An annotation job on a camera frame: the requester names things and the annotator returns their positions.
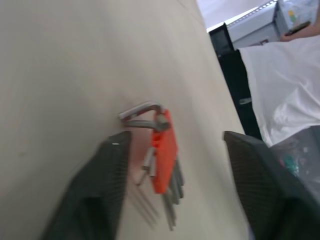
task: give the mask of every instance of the white cloth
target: white cloth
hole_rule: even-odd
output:
[[[320,125],[320,36],[240,49],[262,139]]]

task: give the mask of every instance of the hanging tool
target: hanging tool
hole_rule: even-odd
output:
[[[149,111],[155,111],[153,120],[133,120]],[[151,177],[155,193],[161,194],[169,229],[176,226],[173,204],[178,205],[184,197],[185,184],[178,160],[178,146],[172,119],[168,109],[154,101],[147,101],[118,115],[125,127],[152,129],[152,143],[147,150],[138,182],[141,185],[146,176]]]

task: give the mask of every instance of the white fabric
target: white fabric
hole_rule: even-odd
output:
[[[320,125],[320,36],[240,52],[253,111],[267,145]]]

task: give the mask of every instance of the orange plastic holder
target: orange plastic holder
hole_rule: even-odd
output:
[[[153,131],[152,133],[152,146],[156,149],[156,174],[152,183],[157,194],[166,193],[178,154],[175,131],[169,110],[166,109],[164,115],[169,120],[171,127],[163,132]]]

